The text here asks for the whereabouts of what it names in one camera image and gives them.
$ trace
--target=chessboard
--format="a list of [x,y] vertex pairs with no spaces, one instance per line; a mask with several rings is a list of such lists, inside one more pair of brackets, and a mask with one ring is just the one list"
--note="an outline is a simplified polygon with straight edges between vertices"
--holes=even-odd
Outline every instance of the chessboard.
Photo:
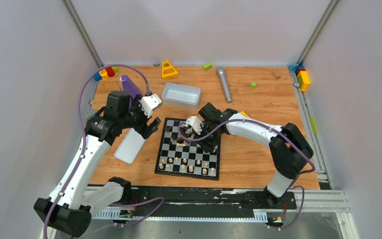
[[174,176],[219,180],[220,142],[214,152],[204,152],[196,142],[177,141],[185,119],[166,118],[154,172]]

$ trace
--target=robotic arm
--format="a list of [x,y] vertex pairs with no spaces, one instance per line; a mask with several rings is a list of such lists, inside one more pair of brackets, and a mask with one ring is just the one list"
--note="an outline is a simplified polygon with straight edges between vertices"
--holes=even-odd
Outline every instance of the robotic arm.
[[[51,212],[49,226],[74,237],[80,237],[88,228],[92,216],[113,202],[128,201],[131,197],[131,183],[118,177],[109,179],[109,182],[102,188],[90,195],[84,196],[84,191],[101,158],[112,146],[116,137],[120,136],[123,129],[131,128],[130,131],[134,132],[135,137],[137,135],[142,137],[143,142],[157,131],[157,126],[160,124],[159,118],[155,118],[149,125],[147,122],[153,111],[161,105],[162,101],[156,94],[145,97],[137,95],[132,100],[127,92],[111,92],[107,97],[106,106],[87,121],[85,153],[80,155],[81,147],[84,147],[81,142],[67,172],[49,197],[47,199],[38,198],[34,204],[34,209],[42,221],[45,222],[51,205],[56,197],[61,195],[56,207]],[[123,142],[131,140],[132,138],[125,137]],[[82,161],[75,170],[79,157],[82,158]],[[62,193],[62,186],[73,170],[75,170],[75,174],[65,192]]]
[[193,141],[196,141],[206,152],[214,151],[223,133],[242,136],[270,148],[276,168],[273,179],[265,188],[266,200],[270,206],[281,201],[283,194],[307,164],[306,159],[293,147],[287,146],[285,139],[275,132],[281,132],[308,159],[313,156],[308,142],[298,127],[292,123],[287,123],[285,126],[262,123],[232,109],[221,112],[211,103],[207,103],[198,114],[203,121],[192,116],[186,120],[185,126],[192,127],[196,133]]

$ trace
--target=yellow object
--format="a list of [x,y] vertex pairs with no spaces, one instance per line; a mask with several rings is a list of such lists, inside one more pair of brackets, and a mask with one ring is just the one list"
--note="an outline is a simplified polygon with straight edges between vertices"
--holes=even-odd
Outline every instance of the yellow object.
[[177,76],[179,73],[169,61],[162,62],[162,79]]
[[241,114],[243,114],[245,117],[249,118],[249,116],[245,112],[241,111]]
[[314,120],[311,116],[310,116],[310,123],[311,123],[312,131],[314,132],[314,134],[317,134],[317,129],[315,128]]
[[106,71],[105,69],[101,70],[101,71],[99,72],[99,74],[100,74],[100,76],[101,76],[102,79],[104,79],[104,80],[109,79],[109,76],[107,75],[107,71]]
[[306,71],[300,71],[298,76],[298,82],[301,85],[301,91],[306,91],[308,90],[308,87],[310,85],[310,81],[307,75]]

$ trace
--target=white wall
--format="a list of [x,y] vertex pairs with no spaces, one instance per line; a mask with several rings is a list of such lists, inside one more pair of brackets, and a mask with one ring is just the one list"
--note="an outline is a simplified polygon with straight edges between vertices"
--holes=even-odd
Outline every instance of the white wall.
[[105,64],[295,63],[330,0],[73,0]]
[[337,189],[361,239],[382,238],[382,0],[343,0],[305,62]]
[[0,239],[38,238],[33,204],[74,156],[77,96],[94,69],[60,0],[0,0]]

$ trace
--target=blue block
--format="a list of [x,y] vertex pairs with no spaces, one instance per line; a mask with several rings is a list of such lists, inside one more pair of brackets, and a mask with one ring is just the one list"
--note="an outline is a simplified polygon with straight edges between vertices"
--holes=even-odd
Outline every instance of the blue block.
[[95,79],[95,81],[99,81],[101,80],[101,75],[99,74],[99,72],[97,72],[95,76],[93,76],[93,78]]
[[298,67],[299,67],[298,64],[294,64],[294,65],[287,66],[287,69],[289,70],[289,72],[295,72],[298,69]]

